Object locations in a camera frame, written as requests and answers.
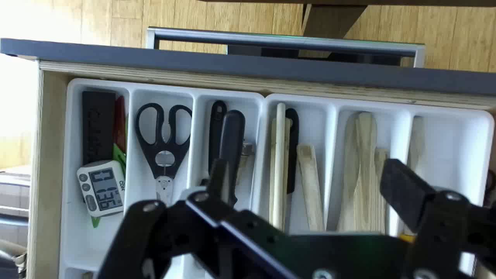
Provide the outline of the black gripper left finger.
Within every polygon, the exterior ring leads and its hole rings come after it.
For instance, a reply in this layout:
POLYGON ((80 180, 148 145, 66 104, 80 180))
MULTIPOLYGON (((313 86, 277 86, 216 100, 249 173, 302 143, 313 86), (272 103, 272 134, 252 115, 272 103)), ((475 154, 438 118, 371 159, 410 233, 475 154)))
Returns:
POLYGON ((215 227, 193 205, 224 207, 221 190, 227 187, 229 165, 216 160, 204 191, 190 194, 171 207, 159 201, 133 204, 97 272, 97 279, 161 279, 171 259, 192 255, 212 276, 221 278, 215 227))

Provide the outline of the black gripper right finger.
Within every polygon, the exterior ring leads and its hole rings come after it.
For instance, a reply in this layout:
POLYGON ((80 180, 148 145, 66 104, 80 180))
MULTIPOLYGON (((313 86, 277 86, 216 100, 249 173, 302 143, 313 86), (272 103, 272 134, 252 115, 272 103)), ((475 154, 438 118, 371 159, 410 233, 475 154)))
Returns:
POLYGON ((404 279, 469 279, 463 253, 496 273, 496 211, 464 196, 435 190, 399 160, 384 162, 379 193, 415 235, 401 267, 404 279))

